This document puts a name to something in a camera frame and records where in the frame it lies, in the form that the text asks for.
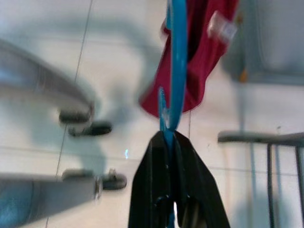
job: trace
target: red cloth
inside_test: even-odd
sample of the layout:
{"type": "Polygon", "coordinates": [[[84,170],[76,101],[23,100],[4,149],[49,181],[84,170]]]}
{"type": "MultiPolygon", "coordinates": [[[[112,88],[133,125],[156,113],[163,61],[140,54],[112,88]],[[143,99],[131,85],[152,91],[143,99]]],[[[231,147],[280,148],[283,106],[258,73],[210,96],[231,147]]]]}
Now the red cloth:
{"type": "MultiPolygon", "coordinates": [[[[207,35],[211,16],[218,11],[225,18],[232,20],[237,3],[238,0],[187,0],[188,65],[184,112],[201,103],[206,79],[226,50],[225,44],[207,35]]],[[[143,109],[157,117],[160,87],[164,89],[167,103],[170,100],[171,35],[166,29],[164,32],[169,35],[155,80],[140,98],[143,109]]]]}

